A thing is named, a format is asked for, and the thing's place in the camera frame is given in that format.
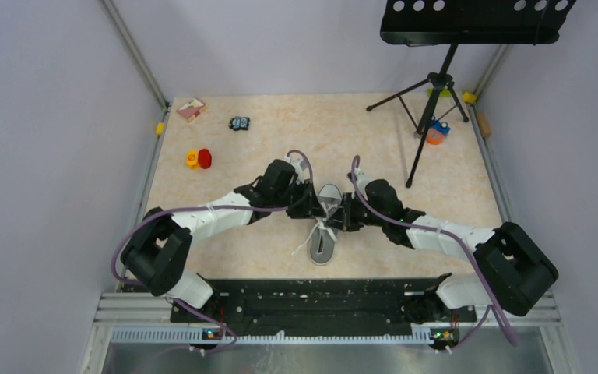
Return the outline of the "grey canvas sneaker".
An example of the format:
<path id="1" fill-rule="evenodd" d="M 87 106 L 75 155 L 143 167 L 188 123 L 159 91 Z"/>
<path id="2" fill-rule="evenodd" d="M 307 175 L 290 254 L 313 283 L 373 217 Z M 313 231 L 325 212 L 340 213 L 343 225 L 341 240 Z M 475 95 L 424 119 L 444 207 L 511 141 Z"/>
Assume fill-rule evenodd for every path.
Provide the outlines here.
<path id="1" fill-rule="evenodd" d="M 326 221 L 338 210 L 343 195 L 334 184 L 324 185 L 317 195 L 317 200 L 324 212 L 324 217 L 316 219 L 310 241 L 310 258 L 318 266 L 328 264 L 333 256 L 338 230 L 328 227 Z"/>

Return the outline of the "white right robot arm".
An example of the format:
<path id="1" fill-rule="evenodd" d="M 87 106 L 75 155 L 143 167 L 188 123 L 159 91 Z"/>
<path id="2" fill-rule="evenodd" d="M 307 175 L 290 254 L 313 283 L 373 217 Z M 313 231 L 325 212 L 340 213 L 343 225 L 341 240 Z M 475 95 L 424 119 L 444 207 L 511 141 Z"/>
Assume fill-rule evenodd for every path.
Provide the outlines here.
<path id="1" fill-rule="evenodd" d="M 526 316 L 559 277 L 556 266 L 516 223 L 475 228 L 432 217 L 405 207 L 385 180 L 366 184 L 364 193 L 329 203 L 326 225 L 343 232 L 380 227 L 393 244 L 434 250 L 473 261 L 476 273 L 448 276 L 425 300 L 427 314 L 446 321 L 458 308 L 497 305 L 514 316 Z"/>

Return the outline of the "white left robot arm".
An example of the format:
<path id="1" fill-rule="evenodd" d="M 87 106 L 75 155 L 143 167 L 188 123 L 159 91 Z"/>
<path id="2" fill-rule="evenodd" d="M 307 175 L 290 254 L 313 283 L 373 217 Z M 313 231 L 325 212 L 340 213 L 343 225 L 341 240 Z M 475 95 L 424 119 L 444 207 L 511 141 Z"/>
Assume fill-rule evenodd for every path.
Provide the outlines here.
<path id="1" fill-rule="evenodd" d="M 190 249 L 271 213 L 284 212 L 293 219 L 318 217 L 310 161 L 301 152 L 296 155 L 273 160 L 252 183 L 211 203 L 149 211 L 123 240 L 117 252 L 120 263 L 151 295 L 183 301 L 200 322 L 214 319 L 219 302 L 212 285 L 187 270 Z"/>

